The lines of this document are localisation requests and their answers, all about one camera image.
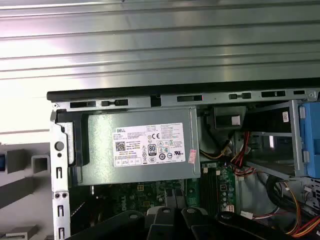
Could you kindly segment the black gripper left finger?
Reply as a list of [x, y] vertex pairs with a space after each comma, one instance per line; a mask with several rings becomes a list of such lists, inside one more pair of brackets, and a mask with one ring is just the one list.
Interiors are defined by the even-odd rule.
[[176, 208], [155, 207], [147, 216], [135, 210], [115, 215], [71, 236], [72, 240], [173, 240]]

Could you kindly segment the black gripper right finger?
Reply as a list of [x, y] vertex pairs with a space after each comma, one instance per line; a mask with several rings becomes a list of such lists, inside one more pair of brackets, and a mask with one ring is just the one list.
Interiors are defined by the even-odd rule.
[[195, 240], [290, 240], [292, 237], [234, 212], [222, 211], [215, 217], [199, 208], [184, 208], [182, 216]]

